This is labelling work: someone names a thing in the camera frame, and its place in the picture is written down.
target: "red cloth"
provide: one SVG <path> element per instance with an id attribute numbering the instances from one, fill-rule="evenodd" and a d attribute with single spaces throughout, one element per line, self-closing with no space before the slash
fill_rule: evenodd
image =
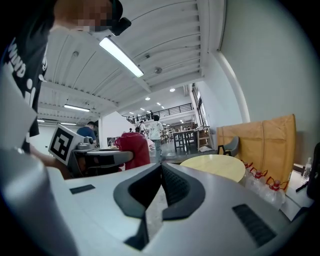
<path id="1" fill-rule="evenodd" d="M 125 163 L 125 170 L 150 164 L 149 147 L 146 138 L 139 132 L 127 132 L 115 141 L 120 151 L 133 152 L 133 159 Z"/>

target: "round wooden table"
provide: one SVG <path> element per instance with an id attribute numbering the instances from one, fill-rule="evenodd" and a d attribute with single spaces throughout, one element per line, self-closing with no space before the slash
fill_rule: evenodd
<path id="1" fill-rule="evenodd" d="M 235 182 L 239 182 L 246 172 L 243 162 L 235 157 L 222 154 L 196 156 L 182 162 L 180 165 L 219 175 Z"/>

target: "gray chair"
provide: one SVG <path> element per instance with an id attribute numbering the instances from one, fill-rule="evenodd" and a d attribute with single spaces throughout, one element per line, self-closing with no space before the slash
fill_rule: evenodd
<path id="1" fill-rule="evenodd" d="M 231 142 L 226 145 L 219 145 L 218 152 L 217 152 L 218 155 L 220 152 L 220 148 L 222 148 L 224 155 L 235 157 L 239 152 L 239 137 L 238 136 L 233 137 Z"/>

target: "floor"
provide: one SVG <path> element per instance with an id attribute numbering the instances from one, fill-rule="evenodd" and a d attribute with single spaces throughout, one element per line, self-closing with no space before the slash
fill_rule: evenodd
<path id="1" fill-rule="evenodd" d="M 161 162 L 169 162 L 169 163 L 182 163 L 183 161 L 194 158 L 201 155 L 210 155 L 216 154 L 216 150 L 209 150 L 205 152 L 198 152 L 197 146 L 195 144 L 191 144 L 188 147 L 184 147 L 185 151 L 182 148 L 177 148 L 175 151 L 175 144 L 173 141 L 169 143 L 164 143 L 161 145 L 162 150 L 162 158 Z M 150 161 L 151 163 L 156 163 L 156 150 L 152 149 L 150 151 Z"/>

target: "white wall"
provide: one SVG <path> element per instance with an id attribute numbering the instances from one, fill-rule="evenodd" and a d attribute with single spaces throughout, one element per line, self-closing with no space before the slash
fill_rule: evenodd
<path id="1" fill-rule="evenodd" d="M 128 133 L 130 128 L 135 131 L 135 126 L 116 111 L 102 117 L 99 121 L 100 147 L 108 147 L 108 137 L 120 137 L 123 132 Z"/>
<path id="2" fill-rule="evenodd" d="M 320 65 L 295 19 L 275 1 L 228 0 L 221 52 L 252 122 L 295 114 L 295 161 L 304 164 L 320 141 Z"/>
<path id="3" fill-rule="evenodd" d="M 206 119 L 210 130 L 216 134 L 216 128 L 241 124 L 238 102 L 228 78 L 216 58 L 210 53 L 204 81 L 197 86 L 203 101 Z"/>
<path id="4" fill-rule="evenodd" d="M 73 132 L 77 132 L 80 127 L 67 126 Z M 34 146 L 39 152 L 49 155 L 49 146 L 54 135 L 56 126 L 42 126 L 39 125 L 39 135 L 30 138 L 30 144 Z"/>

